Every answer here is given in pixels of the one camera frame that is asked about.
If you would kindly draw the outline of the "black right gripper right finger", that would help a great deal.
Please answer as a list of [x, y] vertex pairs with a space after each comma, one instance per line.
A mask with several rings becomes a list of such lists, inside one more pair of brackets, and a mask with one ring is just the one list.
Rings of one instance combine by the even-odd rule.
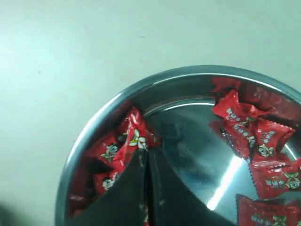
[[179, 179], [163, 150], [148, 153], [152, 194], [148, 211], [151, 226], [233, 226], [209, 210]]

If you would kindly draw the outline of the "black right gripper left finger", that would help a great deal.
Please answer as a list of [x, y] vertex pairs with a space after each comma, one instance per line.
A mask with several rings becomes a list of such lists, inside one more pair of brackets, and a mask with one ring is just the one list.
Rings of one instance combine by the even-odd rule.
[[147, 152], [137, 150], [114, 185], [75, 217], [76, 226], [143, 226]]

